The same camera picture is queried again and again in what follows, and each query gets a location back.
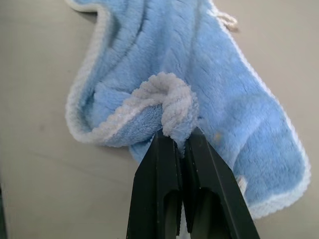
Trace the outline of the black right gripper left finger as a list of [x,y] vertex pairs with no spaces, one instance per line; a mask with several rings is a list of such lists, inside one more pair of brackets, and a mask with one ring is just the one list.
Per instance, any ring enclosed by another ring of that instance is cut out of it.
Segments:
[[128,239],[174,239],[181,222],[181,172],[173,139],[157,131],[133,183]]

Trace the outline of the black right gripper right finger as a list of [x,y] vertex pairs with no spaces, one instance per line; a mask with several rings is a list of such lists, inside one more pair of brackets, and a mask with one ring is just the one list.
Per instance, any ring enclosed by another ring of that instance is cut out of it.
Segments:
[[196,128],[180,161],[187,231],[192,239],[258,239],[237,181]]

